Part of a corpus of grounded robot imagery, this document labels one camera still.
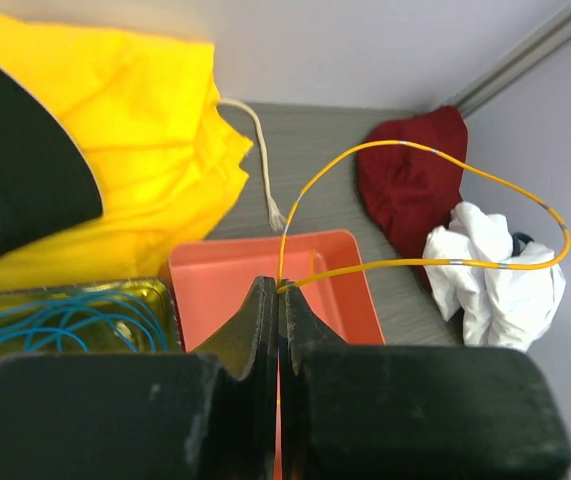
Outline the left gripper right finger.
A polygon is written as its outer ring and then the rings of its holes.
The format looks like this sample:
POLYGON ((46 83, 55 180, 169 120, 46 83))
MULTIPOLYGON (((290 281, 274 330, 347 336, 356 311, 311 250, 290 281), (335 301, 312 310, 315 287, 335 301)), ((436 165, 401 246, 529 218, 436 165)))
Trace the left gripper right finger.
POLYGON ((286 479, 563 479, 571 439, 541 370, 497 347, 351 345, 279 298, 286 479))

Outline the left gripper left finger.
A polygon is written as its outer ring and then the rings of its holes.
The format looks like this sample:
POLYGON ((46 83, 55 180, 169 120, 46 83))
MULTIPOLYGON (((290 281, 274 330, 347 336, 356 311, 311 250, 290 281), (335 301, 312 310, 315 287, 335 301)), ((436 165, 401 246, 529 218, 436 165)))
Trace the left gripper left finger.
POLYGON ((189 353, 0 361, 0 479, 270 479, 276 284, 189 353))

